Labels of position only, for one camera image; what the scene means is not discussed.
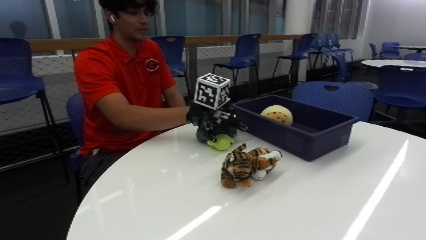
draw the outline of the navy blue bin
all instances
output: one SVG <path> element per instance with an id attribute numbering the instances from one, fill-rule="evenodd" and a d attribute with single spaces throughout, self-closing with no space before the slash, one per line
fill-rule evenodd
<path id="1" fill-rule="evenodd" d="M 293 124 L 285 125 L 261 115 L 272 105 L 286 107 Z M 236 103 L 237 118 L 248 124 L 248 133 L 306 161 L 313 161 L 349 142 L 358 117 L 318 108 L 280 96 L 265 96 Z"/>

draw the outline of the white wall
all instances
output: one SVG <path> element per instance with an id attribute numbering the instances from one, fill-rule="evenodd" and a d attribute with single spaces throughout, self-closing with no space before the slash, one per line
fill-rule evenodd
<path id="1" fill-rule="evenodd" d="M 362 57 L 370 58 L 369 43 L 381 48 L 381 43 L 400 42 L 401 45 L 426 45 L 426 1 L 372 0 L 366 16 Z"/>

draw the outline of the navy chair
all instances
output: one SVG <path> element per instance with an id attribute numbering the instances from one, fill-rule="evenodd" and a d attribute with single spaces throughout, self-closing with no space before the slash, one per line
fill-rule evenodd
<path id="1" fill-rule="evenodd" d="M 233 80 L 233 101 L 237 101 L 237 79 L 239 70 L 243 68 L 255 67 L 256 69 L 256 80 L 259 86 L 259 69 L 257 69 L 257 50 L 260 46 L 261 34 L 247 34 L 241 35 L 236 43 L 236 53 L 228 63 L 216 63 L 213 65 L 213 73 L 216 67 L 227 68 L 232 70 Z"/>
<path id="2" fill-rule="evenodd" d="M 376 59 L 385 59 L 385 58 L 382 58 L 382 57 L 378 56 L 376 44 L 374 44 L 374 43 L 369 43 L 369 45 L 370 45 L 370 49 L 372 49 L 372 59 L 373 59 L 373 60 L 376 60 Z"/>
<path id="3" fill-rule="evenodd" d="M 80 93 L 76 93 L 71 96 L 71 98 L 67 101 L 67 114 L 69 118 L 71 127 L 75 133 L 75 137 L 77 139 L 79 143 L 79 149 L 83 146 L 83 130 L 84 130 L 84 102 L 83 102 L 83 96 Z M 71 155 L 71 169 L 75 173 L 75 179 L 76 179 L 76 189 L 77 189 L 77 199 L 79 201 L 83 200 L 83 190 L 81 190 L 81 156 L 80 151 L 72 153 Z"/>
<path id="4" fill-rule="evenodd" d="M 159 36 L 151 38 L 160 46 L 173 77 L 183 77 L 187 83 L 188 101 L 192 99 L 187 65 L 183 62 L 185 36 Z"/>
<path id="5" fill-rule="evenodd" d="M 329 51 L 329 53 L 334 53 L 332 51 L 332 44 L 330 44 L 330 41 L 329 41 L 328 34 L 318 33 L 316 35 L 316 38 L 314 38 L 314 40 L 312 41 L 312 44 L 310 44 L 310 48 L 313 50 L 309 52 L 309 62 L 310 62 L 310 55 L 316 55 L 314 63 L 310 64 L 310 70 L 313 70 L 316 68 L 316 66 L 317 66 L 318 58 L 320 58 L 320 61 L 321 61 L 321 65 L 325 64 L 324 63 L 324 59 L 322 59 L 322 55 L 325 54 L 325 52 Z"/>
<path id="6" fill-rule="evenodd" d="M 310 50 L 310 45 L 312 45 L 312 41 L 314 40 L 316 38 L 316 33 L 309 33 L 309 34 L 305 34 L 300 41 L 298 41 L 298 46 L 297 46 L 297 49 L 296 51 L 293 52 L 292 55 L 286 55 L 286 56 L 278 56 L 277 57 L 277 63 L 276 63 L 276 67 L 275 67 L 275 72 L 272 74 L 272 77 L 276 76 L 276 71 L 277 71 L 277 67 L 278 67 L 278 62 L 281 59 L 288 59 L 292 61 L 292 65 L 290 65 L 290 69 L 289 69 L 289 86 L 292 84 L 292 79 L 290 79 L 290 76 L 292 76 L 292 70 L 293 70 L 293 66 L 294 66 L 294 61 L 300 61 L 302 59 L 306 59 L 309 58 L 308 56 L 308 53 L 309 53 L 309 50 Z"/>
<path id="7" fill-rule="evenodd" d="M 402 59 L 400 56 L 400 50 L 396 48 L 397 46 L 400 46 L 398 42 L 384 42 L 380 56 L 384 59 Z"/>
<path id="8" fill-rule="evenodd" d="M 374 83 L 370 82 L 352 82 L 350 80 L 350 74 L 348 72 L 348 63 L 346 63 L 346 59 L 344 57 L 344 55 L 341 54 L 334 54 L 333 56 L 333 60 L 336 62 L 337 65 L 337 69 L 338 69 L 338 75 L 337 75 L 337 80 L 342 83 L 348 83 L 348 84 L 353 84 L 357 86 L 361 86 L 369 90 L 377 89 L 378 86 Z"/>
<path id="9" fill-rule="evenodd" d="M 332 50 L 336 53 L 340 53 L 340 54 L 344 54 L 344 55 L 346 53 L 349 53 L 350 54 L 350 61 L 354 62 L 354 56 L 353 56 L 354 50 L 352 48 L 341 48 L 338 34 L 337 33 L 330 33 L 329 37 L 330 37 L 330 41 L 332 41 Z"/>
<path id="10" fill-rule="evenodd" d="M 409 53 L 404 56 L 404 60 L 426 61 L 426 53 Z"/>
<path id="11" fill-rule="evenodd" d="M 19 102 L 32 96 L 40 99 L 48 130 L 47 135 L 35 138 L 32 141 L 40 141 L 42 138 L 50 138 L 55 150 L 52 154 L 44 158 L 52 156 L 60 156 L 63 158 L 63 147 L 56 133 L 56 122 L 46 93 L 44 81 L 42 77 L 36 77 L 32 73 L 32 52 L 30 43 L 19 38 L 0 38 L 0 105 Z M 63 165 L 68 179 L 68 169 L 64 158 Z"/>
<path id="12" fill-rule="evenodd" d="M 372 91 L 360 86 L 324 81 L 301 83 L 293 89 L 292 99 L 357 116 L 360 121 L 369 122 L 370 120 L 374 95 Z"/>
<path id="13" fill-rule="evenodd" d="M 409 124 L 406 113 L 409 109 L 426 109 L 426 68 L 384 66 L 380 69 L 380 88 L 373 90 L 376 100 L 390 107 L 397 107 L 398 116 L 388 117 L 385 124 L 402 124 L 421 131 Z"/>

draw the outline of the white table in background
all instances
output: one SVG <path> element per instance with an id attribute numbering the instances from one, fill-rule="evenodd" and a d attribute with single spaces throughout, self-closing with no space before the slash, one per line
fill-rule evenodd
<path id="1" fill-rule="evenodd" d="M 402 67 L 426 67 L 426 61 L 414 61 L 414 60 L 364 60 L 362 65 L 369 67 L 380 68 L 386 65 L 402 66 Z"/>
<path id="2" fill-rule="evenodd" d="M 424 50 L 426 50 L 426 46 L 394 46 L 394 48 L 416 50 L 417 53 L 421 53 Z"/>

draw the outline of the plush toy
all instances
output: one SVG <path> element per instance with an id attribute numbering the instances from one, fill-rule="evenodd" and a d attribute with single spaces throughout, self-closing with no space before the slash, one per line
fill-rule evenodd
<path id="1" fill-rule="evenodd" d="M 264 117 L 268 117 L 278 122 L 282 122 L 286 125 L 293 124 L 293 114 L 290 110 L 281 105 L 273 105 L 265 108 L 261 112 Z"/>
<path id="2" fill-rule="evenodd" d="M 251 187 L 252 180 L 263 180 L 281 159 L 281 153 L 268 148 L 259 147 L 249 152 L 244 149 L 245 143 L 227 155 L 223 163 L 221 184 L 227 188 Z"/>
<path id="3" fill-rule="evenodd" d="M 208 140 L 208 145 L 219 151 L 227 151 L 236 140 L 227 134 L 216 135 L 216 142 Z"/>

